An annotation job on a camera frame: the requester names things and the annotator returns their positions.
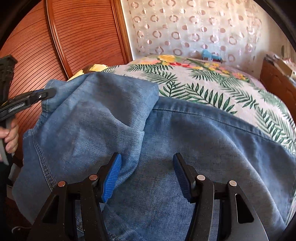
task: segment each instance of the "yellow flower print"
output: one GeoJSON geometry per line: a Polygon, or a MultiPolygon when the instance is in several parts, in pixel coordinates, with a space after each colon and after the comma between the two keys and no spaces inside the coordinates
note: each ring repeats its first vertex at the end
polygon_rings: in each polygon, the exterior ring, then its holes
{"type": "Polygon", "coordinates": [[[158,59],[150,59],[150,60],[140,61],[139,64],[157,64],[157,63],[160,63],[158,59]]]}
{"type": "Polygon", "coordinates": [[[240,80],[246,80],[247,78],[241,74],[241,73],[234,73],[232,74],[234,77],[236,77],[237,79],[240,79],[240,80]]]}
{"type": "Polygon", "coordinates": [[[201,66],[192,66],[190,68],[192,68],[192,69],[198,69],[198,70],[203,70],[203,67],[201,67],[201,66]]]}
{"type": "Polygon", "coordinates": [[[174,63],[176,62],[176,58],[174,55],[159,55],[158,58],[161,61],[165,61],[167,63],[174,63]]]}
{"type": "Polygon", "coordinates": [[[221,75],[223,75],[223,76],[225,76],[225,77],[230,77],[230,75],[228,75],[228,74],[221,74],[221,75]]]}

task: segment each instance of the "wooden wardrobe door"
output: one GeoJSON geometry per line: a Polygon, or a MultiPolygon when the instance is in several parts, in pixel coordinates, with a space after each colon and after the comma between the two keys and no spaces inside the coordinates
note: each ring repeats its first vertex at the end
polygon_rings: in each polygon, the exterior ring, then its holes
{"type": "Polygon", "coordinates": [[[88,64],[127,63],[110,0],[50,2],[60,43],[73,74],[88,64]]]}
{"type": "MultiPolygon", "coordinates": [[[[65,80],[49,36],[43,1],[21,20],[0,50],[0,58],[9,54],[18,61],[10,98],[41,89],[50,79],[65,80]]],[[[41,103],[38,103],[16,115],[20,126],[16,156],[20,159],[23,133],[35,125],[40,113],[41,103]]]]}

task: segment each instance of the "stitched seam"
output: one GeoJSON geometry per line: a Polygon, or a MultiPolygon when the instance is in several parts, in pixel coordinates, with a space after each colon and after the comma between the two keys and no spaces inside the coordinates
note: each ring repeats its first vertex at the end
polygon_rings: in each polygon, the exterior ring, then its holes
{"type": "Polygon", "coordinates": [[[78,226],[76,226],[76,228],[81,232],[84,233],[83,230],[81,228],[79,228],[78,226]]]}
{"type": "Polygon", "coordinates": [[[48,169],[48,166],[47,166],[46,161],[44,159],[44,156],[43,156],[43,153],[41,151],[41,148],[39,147],[37,141],[35,140],[34,134],[32,134],[32,136],[33,136],[33,144],[34,144],[36,153],[37,153],[38,158],[39,158],[39,163],[40,163],[40,166],[41,166],[43,175],[44,175],[44,177],[45,177],[45,179],[47,181],[47,184],[48,184],[50,190],[52,191],[53,190],[53,187],[55,186],[55,181],[54,181],[54,179],[53,179],[53,177],[52,177],[52,175],[51,175],[51,173],[50,173],[50,171],[48,169]]]}
{"type": "Polygon", "coordinates": [[[76,220],[83,225],[83,222],[80,221],[80,219],[78,219],[77,217],[76,217],[76,220]]]}
{"type": "Polygon", "coordinates": [[[177,110],[167,110],[167,109],[153,109],[153,110],[169,111],[169,112],[176,112],[176,113],[183,113],[183,114],[196,115],[196,116],[200,116],[200,117],[206,117],[206,118],[208,118],[208,119],[211,119],[211,120],[213,120],[213,121],[216,121],[216,122],[222,123],[222,124],[224,124],[224,125],[231,126],[231,127],[234,127],[234,128],[236,128],[236,129],[238,129],[238,130],[242,130],[242,131],[248,132],[248,133],[250,133],[250,134],[256,135],[256,136],[258,136],[258,137],[261,137],[262,139],[265,139],[265,140],[267,140],[267,141],[269,141],[269,142],[275,143],[275,144],[277,144],[278,146],[281,146],[281,147],[282,147],[282,145],[278,144],[277,142],[275,142],[275,141],[273,141],[273,140],[270,140],[269,138],[266,138],[266,137],[261,136],[261,135],[259,135],[259,134],[257,134],[257,133],[251,132],[251,131],[249,131],[249,130],[245,130],[245,129],[239,128],[239,127],[237,127],[237,126],[233,126],[233,125],[231,125],[231,124],[228,124],[228,123],[225,123],[225,122],[222,122],[222,121],[216,120],[216,119],[211,118],[211,117],[209,117],[209,116],[204,116],[204,115],[200,115],[200,114],[196,114],[196,113],[191,113],[191,112],[185,112],[185,111],[184,111],[184,112],[183,112],[183,111],[177,111],[177,110]]]}
{"type": "MultiPolygon", "coordinates": [[[[161,109],[161,108],[159,108],[159,109],[154,108],[153,110],[169,111],[169,112],[176,112],[176,113],[183,113],[183,114],[191,114],[191,115],[196,115],[196,116],[200,116],[200,117],[206,117],[206,118],[209,118],[209,119],[211,119],[211,120],[213,120],[213,121],[216,121],[216,122],[222,123],[222,124],[224,124],[224,125],[231,126],[231,127],[236,128],[236,129],[239,129],[239,130],[242,130],[242,131],[248,132],[248,133],[250,133],[250,134],[256,135],[256,136],[258,136],[258,137],[260,137],[260,138],[262,138],[262,139],[264,139],[264,140],[267,140],[267,141],[269,141],[269,142],[272,142],[272,143],[274,143],[274,144],[276,144],[276,145],[282,147],[282,145],[280,145],[280,144],[278,144],[277,142],[275,142],[275,141],[273,141],[273,140],[270,140],[270,139],[268,139],[268,138],[266,138],[266,137],[263,137],[263,136],[261,136],[261,135],[258,135],[258,134],[256,134],[256,133],[254,133],[254,132],[251,132],[251,131],[248,131],[248,130],[245,130],[245,129],[239,128],[239,127],[237,127],[237,126],[233,126],[233,125],[231,125],[231,124],[228,124],[228,123],[225,123],[225,122],[222,122],[222,121],[216,120],[216,119],[211,118],[211,117],[208,117],[208,116],[204,116],[204,115],[200,115],[200,114],[196,114],[196,113],[191,113],[191,112],[183,112],[183,111],[168,110],[168,109],[161,109]]],[[[288,151],[288,154],[289,154],[291,157],[293,157],[293,158],[295,159],[295,156],[292,155],[292,153],[290,153],[289,151],[288,151]]],[[[295,187],[295,185],[296,185],[296,176],[295,176],[295,179],[294,179],[294,184],[293,184],[293,186],[292,186],[292,190],[291,190],[291,192],[290,192],[290,200],[289,200],[289,205],[290,205],[290,207],[289,207],[288,210],[287,210],[287,215],[286,215],[286,220],[285,220],[285,222],[287,221],[287,218],[289,217],[289,213],[291,212],[291,208],[292,208],[293,200],[296,199],[296,187],[295,187]]]]}
{"type": "Polygon", "coordinates": [[[108,233],[111,237],[115,238],[116,240],[123,241],[123,240],[117,238],[116,236],[114,236],[113,234],[111,234],[111,233],[109,233],[109,232],[107,232],[107,233],[108,233]]]}

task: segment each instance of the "floral bedspread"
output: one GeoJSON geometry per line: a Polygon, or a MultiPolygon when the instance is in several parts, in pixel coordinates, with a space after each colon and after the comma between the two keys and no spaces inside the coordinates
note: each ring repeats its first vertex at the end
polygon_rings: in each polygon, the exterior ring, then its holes
{"type": "MultiPolygon", "coordinates": [[[[148,80],[159,95],[211,105],[259,128],[296,154],[295,123],[286,105],[255,78],[220,63],[171,55],[150,56],[127,65],[98,65],[94,71],[148,80]]],[[[288,222],[296,210],[296,197],[288,222]]]]}

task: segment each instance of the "sheer curtain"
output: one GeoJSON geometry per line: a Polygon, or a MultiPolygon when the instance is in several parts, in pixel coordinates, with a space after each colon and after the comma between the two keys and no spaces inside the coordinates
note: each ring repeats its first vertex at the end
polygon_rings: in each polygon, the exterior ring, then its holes
{"type": "Polygon", "coordinates": [[[290,43],[253,0],[122,0],[133,58],[173,54],[201,58],[203,49],[259,77],[267,51],[291,57],[290,43]]]}

